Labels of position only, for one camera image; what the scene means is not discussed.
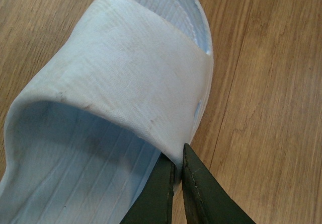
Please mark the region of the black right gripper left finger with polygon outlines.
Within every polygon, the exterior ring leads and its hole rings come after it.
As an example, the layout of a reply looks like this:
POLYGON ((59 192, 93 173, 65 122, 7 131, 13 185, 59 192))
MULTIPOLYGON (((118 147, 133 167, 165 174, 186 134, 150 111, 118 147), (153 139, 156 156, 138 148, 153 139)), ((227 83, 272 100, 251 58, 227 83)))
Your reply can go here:
POLYGON ((175 166, 160 154, 142 192, 121 223, 171 223, 175 166))

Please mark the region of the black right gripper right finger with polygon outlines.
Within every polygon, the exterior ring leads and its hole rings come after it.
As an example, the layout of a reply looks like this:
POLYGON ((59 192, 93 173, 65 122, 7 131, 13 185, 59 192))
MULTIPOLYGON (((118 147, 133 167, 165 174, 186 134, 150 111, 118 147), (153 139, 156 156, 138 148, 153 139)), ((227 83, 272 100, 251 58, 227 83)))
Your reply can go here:
POLYGON ((254 223, 186 143, 182 189, 187 223, 254 223))

